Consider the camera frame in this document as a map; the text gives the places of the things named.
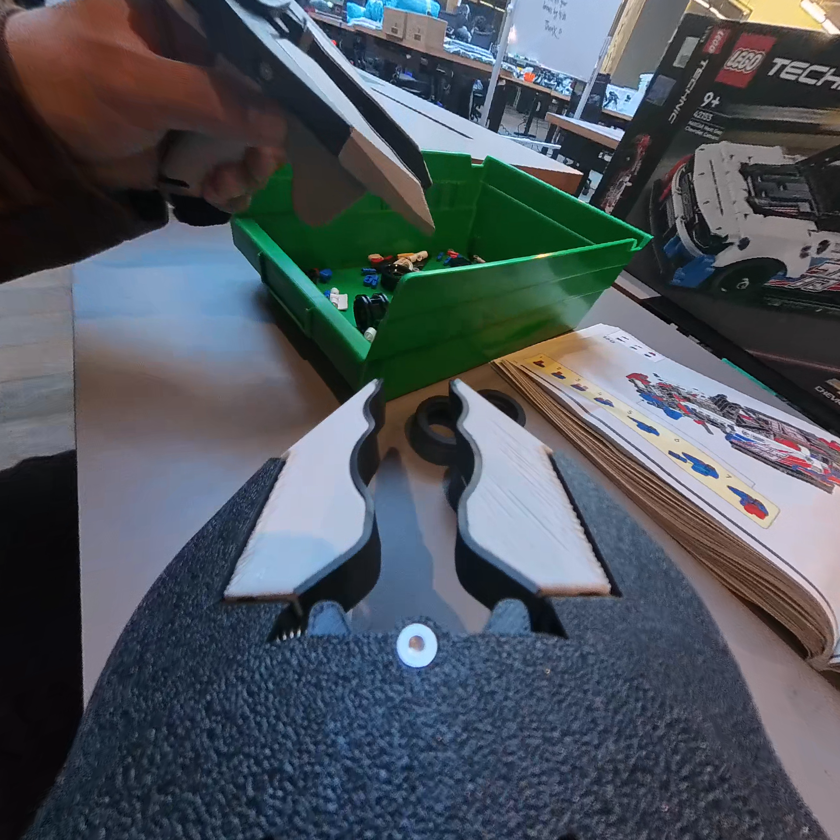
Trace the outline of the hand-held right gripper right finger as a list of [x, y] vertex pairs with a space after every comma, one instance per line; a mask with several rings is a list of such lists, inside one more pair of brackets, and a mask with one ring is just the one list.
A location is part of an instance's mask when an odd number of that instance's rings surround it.
[[[477, 599], [609, 595], [612, 583], [552, 450], [460, 379], [449, 383], [457, 472], [458, 578]], [[476, 572], [463, 563], [473, 564]]]

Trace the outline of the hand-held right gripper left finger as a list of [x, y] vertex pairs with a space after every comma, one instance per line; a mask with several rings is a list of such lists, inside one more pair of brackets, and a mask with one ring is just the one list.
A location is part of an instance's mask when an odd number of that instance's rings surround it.
[[247, 526], [226, 602], [303, 609], [326, 593], [350, 609], [371, 590], [379, 549], [369, 484], [379, 463], [383, 384], [368, 382], [280, 457], [266, 500]]

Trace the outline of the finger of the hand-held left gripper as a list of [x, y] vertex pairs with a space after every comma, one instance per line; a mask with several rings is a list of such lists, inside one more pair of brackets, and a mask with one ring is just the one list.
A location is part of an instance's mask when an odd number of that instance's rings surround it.
[[291, 19], [301, 29], [297, 47], [324, 71], [426, 191], [433, 181], [416, 142], [372, 96], [356, 68], [297, 2], [291, 3]]
[[374, 132], [351, 128], [339, 153], [339, 163], [368, 193], [381, 198], [424, 235], [435, 232], [420, 181]]

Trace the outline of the small brick pieces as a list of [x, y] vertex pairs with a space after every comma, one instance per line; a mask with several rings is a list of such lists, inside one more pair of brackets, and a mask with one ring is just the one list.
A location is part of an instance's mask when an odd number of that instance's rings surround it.
[[[353, 315], [353, 301], [356, 295], [382, 292], [388, 297], [391, 306], [396, 288], [405, 277], [419, 275], [424, 270], [480, 266], [485, 262], [478, 255], [461, 253], [450, 248], [432, 255], [426, 250], [396, 255], [373, 253], [368, 256], [366, 264], [360, 268], [342, 270], [306, 268], [303, 273], [320, 288], [321, 294], [333, 307], [350, 319], [357, 329]], [[357, 330], [367, 342], [372, 342], [379, 328], [368, 329], [364, 333]]]

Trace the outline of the thick building instruction booklet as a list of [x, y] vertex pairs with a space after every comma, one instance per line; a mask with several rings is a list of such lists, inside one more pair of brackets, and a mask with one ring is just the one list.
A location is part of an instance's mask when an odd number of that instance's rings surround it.
[[838, 672], [837, 436], [610, 325], [492, 364], [811, 667]]

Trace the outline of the green plastic bin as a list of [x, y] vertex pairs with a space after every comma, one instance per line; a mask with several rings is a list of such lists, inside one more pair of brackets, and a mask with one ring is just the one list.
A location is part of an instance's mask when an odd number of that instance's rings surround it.
[[[436, 229], [424, 237], [375, 196], [323, 227], [291, 209], [290, 166], [231, 222], [269, 296], [357, 390], [387, 400], [575, 329], [651, 235], [494, 157], [425, 150]], [[372, 341], [353, 314], [369, 257], [425, 250], [385, 290]]]

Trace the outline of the person's left forearm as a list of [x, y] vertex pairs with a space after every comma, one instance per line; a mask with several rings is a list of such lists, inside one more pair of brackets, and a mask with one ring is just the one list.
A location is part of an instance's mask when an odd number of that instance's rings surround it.
[[2, 282], [68, 266], [164, 226], [161, 187], [99, 187], [25, 99], [2, 13]]

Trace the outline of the grey desk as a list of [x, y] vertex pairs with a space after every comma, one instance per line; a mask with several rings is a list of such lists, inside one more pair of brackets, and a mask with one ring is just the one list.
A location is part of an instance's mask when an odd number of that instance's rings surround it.
[[[157, 576], [269, 457], [346, 398], [226, 227], [163, 229], [72, 272], [83, 698]], [[838, 838], [838, 675], [728, 591], [534, 408], [527, 428], [670, 555], [719, 625], [763, 725]]]

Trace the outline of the person's left hand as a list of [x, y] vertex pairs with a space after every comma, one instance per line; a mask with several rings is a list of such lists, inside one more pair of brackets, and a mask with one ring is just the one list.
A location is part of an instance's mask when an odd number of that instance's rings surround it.
[[81, 169], [107, 190], [160, 186], [174, 131], [242, 143], [199, 196], [238, 213], [287, 161], [278, 106], [209, 64], [162, 2], [65, 2], [14, 14], [5, 39], [25, 99]]

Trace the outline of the blue plastic bundle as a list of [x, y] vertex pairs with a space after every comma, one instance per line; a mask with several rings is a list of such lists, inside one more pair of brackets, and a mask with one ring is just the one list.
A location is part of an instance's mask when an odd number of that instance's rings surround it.
[[440, 8], [440, 2], [437, 1], [344, 2], [344, 9], [348, 21], [366, 18], [375, 23], [382, 23], [384, 12], [387, 9], [437, 18], [440, 13]]

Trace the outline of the brown cardboard box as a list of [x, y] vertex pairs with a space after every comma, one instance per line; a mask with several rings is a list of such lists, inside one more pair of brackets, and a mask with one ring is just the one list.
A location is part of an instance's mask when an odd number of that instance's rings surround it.
[[418, 49], [443, 49], [447, 21], [427, 14], [385, 7], [382, 28], [387, 38], [408, 46]]

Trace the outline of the wooden work table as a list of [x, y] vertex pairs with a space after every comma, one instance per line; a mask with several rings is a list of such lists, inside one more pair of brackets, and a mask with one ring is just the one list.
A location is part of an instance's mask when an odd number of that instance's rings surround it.
[[543, 149], [570, 161], [581, 173], [603, 174], [624, 131], [550, 112]]

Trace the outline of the whiteboard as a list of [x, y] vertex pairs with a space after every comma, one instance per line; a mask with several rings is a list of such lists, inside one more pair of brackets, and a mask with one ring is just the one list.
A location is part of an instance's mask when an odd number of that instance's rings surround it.
[[588, 81], [596, 61], [605, 61], [620, 1], [517, 1], [513, 3], [507, 57], [523, 59]]

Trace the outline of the person's dark trousers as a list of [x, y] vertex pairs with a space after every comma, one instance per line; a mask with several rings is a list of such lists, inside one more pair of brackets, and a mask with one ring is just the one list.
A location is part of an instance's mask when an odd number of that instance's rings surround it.
[[83, 706], [77, 452], [1, 473], [1, 838], [20, 838]]

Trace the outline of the black toy car box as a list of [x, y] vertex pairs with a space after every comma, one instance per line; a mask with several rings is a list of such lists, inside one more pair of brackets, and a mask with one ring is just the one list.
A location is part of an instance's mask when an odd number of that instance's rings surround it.
[[839, 44], [691, 2], [591, 203], [630, 271], [838, 432]]

